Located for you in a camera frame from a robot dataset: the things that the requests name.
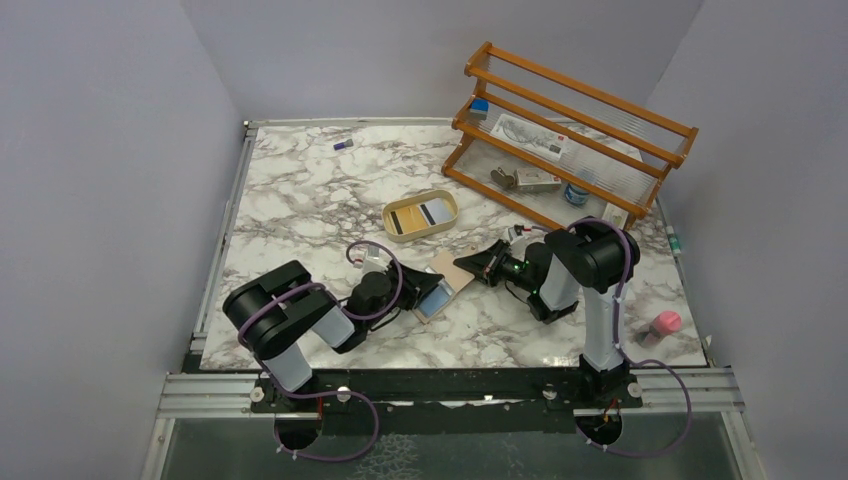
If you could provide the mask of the beige card holder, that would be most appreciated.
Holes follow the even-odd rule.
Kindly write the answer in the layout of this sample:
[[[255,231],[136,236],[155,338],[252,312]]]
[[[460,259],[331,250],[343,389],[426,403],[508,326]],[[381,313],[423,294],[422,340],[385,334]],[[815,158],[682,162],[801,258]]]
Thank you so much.
[[[412,310],[413,314],[418,318],[418,320],[422,324],[427,324],[431,320],[437,318],[445,310],[445,308],[457,297],[457,295],[474,279],[472,274],[454,266],[454,259],[455,257],[450,252],[442,251],[435,257],[433,257],[428,263],[427,267],[424,269],[424,271],[427,272],[443,274],[444,279],[442,281],[447,282],[455,291],[455,293],[451,301],[443,308],[443,310],[430,319],[422,318],[417,312],[418,307]]]

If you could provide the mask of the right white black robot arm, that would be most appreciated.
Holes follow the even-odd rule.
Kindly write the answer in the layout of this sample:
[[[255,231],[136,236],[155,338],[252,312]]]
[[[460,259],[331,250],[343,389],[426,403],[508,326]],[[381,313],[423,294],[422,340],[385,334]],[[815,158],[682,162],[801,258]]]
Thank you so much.
[[[455,259],[453,265],[489,287],[508,282],[525,291],[531,314],[544,324],[573,313],[582,304],[586,331],[581,364],[608,373],[626,363],[621,304],[640,258],[630,234],[609,221],[587,216],[529,244],[522,260],[512,256],[507,241],[499,240]]]

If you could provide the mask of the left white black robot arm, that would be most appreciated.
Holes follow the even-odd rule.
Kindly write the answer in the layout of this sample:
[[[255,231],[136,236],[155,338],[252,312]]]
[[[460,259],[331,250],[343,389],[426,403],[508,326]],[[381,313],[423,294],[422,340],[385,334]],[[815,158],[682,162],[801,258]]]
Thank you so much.
[[[283,390],[296,392],[312,378],[298,346],[304,334],[312,332],[335,352],[347,353],[400,312],[419,307],[443,280],[442,274],[392,260],[385,271],[364,274],[350,296],[339,300],[300,262],[290,261],[231,292],[222,310],[238,330],[239,344]]]

